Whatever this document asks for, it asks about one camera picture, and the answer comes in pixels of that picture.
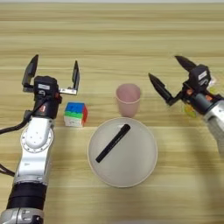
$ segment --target wooden table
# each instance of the wooden table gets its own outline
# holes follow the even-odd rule
[[[45,203],[46,224],[223,223],[224,162],[200,118],[168,108],[147,73],[161,78],[175,95],[187,73],[173,58],[185,55],[208,65],[224,89],[224,4],[0,4],[0,126],[19,123],[33,96],[21,80],[39,54],[38,74],[71,85],[80,64],[77,97],[63,96],[55,127],[52,172]],[[125,82],[143,92],[136,119],[157,139],[152,175],[129,189],[102,183],[90,170],[88,142],[97,127],[119,116],[115,90]],[[85,128],[64,127],[70,101],[85,102]],[[0,162],[16,169],[21,131],[1,136]],[[0,177],[0,210],[12,178]]]

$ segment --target black cable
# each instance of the black cable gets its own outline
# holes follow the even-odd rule
[[[0,129],[0,135],[7,132],[12,132],[14,130],[21,130],[30,121],[31,117],[37,112],[37,110],[39,110],[39,108],[49,100],[49,98],[45,98],[29,115],[24,118],[24,120],[20,124],[13,127]]]
[[[18,124],[16,126],[13,126],[13,127],[0,129],[0,135],[2,135],[4,133],[12,132],[14,130],[21,130],[30,121],[31,117],[39,110],[39,108],[42,107],[46,102],[50,101],[50,99],[51,98],[45,98],[32,112],[30,112],[24,118],[24,120],[20,124]],[[4,167],[2,164],[0,164],[0,173],[5,174],[5,175],[9,175],[9,176],[12,176],[12,177],[15,176],[14,171],[10,171],[6,167]]]
[[[4,167],[2,164],[0,164],[0,173],[5,174],[5,175],[9,175],[14,177],[15,176],[15,172],[14,171],[10,171],[9,169],[7,169],[6,167]]]

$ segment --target pen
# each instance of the pen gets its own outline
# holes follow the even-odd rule
[[[120,140],[128,133],[130,126],[125,123],[120,131],[115,135],[115,137],[109,142],[109,144],[104,148],[100,155],[95,159],[97,163],[100,163],[109,152],[120,142]]]

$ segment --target plate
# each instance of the plate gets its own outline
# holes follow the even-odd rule
[[[129,132],[100,162],[96,158],[127,123]],[[137,120],[121,117],[103,123],[92,135],[88,146],[88,162],[93,172],[105,183],[116,187],[135,186],[153,172],[158,147],[148,128]]]

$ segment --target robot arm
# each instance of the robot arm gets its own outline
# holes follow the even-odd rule
[[[172,97],[165,84],[156,76],[149,74],[150,81],[168,105],[171,106],[178,100],[182,100],[203,115],[204,121],[217,141],[219,153],[224,155],[224,98],[219,94],[213,95],[207,90],[211,81],[207,66],[196,66],[182,56],[176,56],[176,59],[189,73],[189,79],[183,83],[181,91],[175,97]]]
[[[30,117],[28,127],[20,139],[22,157],[14,176],[14,181],[6,210],[0,216],[0,224],[43,224],[44,204],[51,168],[51,148],[53,145],[53,120],[56,118],[60,94],[76,95],[79,86],[77,61],[73,70],[73,87],[59,88],[57,80],[49,76],[37,76],[34,85],[38,56],[36,55],[25,70],[24,91],[34,93],[34,110],[26,114]]]

